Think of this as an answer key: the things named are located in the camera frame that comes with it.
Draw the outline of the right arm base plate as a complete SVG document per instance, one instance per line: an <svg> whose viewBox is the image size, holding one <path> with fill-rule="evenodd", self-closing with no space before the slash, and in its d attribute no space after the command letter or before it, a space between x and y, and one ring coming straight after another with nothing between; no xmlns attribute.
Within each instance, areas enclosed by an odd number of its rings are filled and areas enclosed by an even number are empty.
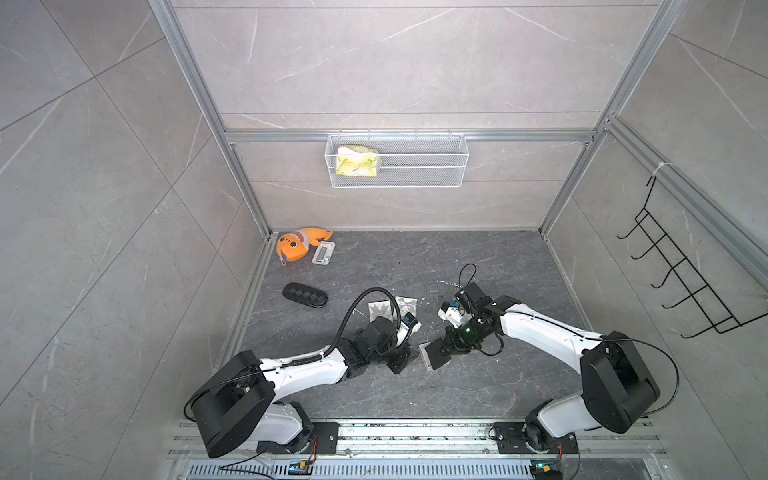
<svg viewBox="0 0 768 480"><path fill-rule="evenodd" d="M524 421L495 422L487 436L501 454L577 454L579 447L573 433L554 438Z"/></svg>

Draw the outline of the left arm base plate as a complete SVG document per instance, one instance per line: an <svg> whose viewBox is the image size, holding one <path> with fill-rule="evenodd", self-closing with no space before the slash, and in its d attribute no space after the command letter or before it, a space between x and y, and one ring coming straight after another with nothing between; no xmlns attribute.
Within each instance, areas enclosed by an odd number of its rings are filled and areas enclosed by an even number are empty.
<svg viewBox="0 0 768 480"><path fill-rule="evenodd" d="M287 445L260 441L258 452L273 454L310 454L333 455L339 440L340 424L337 422L314 423L302 431Z"/></svg>

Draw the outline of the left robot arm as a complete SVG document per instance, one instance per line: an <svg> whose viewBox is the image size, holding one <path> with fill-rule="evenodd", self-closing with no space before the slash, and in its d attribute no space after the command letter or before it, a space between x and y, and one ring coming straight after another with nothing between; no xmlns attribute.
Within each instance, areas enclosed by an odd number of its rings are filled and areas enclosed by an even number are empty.
<svg viewBox="0 0 768 480"><path fill-rule="evenodd" d="M299 403L284 399L358 377L371 365L402 372L416 356L408 340L419 328L411 313L400 327L378 317L354 338L340 339L329 353L259 359L252 351L240 352L192 394L184 412L196 423L210 458L233 452L249 438L295 452L315 427Z"/></svg>

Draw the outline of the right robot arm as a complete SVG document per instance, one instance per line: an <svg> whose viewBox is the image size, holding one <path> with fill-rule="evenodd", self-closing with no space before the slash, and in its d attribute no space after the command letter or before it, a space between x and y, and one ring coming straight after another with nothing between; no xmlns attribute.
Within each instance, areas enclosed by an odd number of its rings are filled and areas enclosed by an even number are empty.
<svg viewBox="0 0 768 480"><path fill-rule="evenodd" d="M580 376L580 392L546 400L526 417L523 431L535 450L578 430L625 433L661 396L637 341L618 331L600 334L569 326L516 298L493 299L476 283L445 302L438 315L449 323L444 337L421 347L432 370L456 356L480 352L484 340L495 337L536 347Z"/></svg>

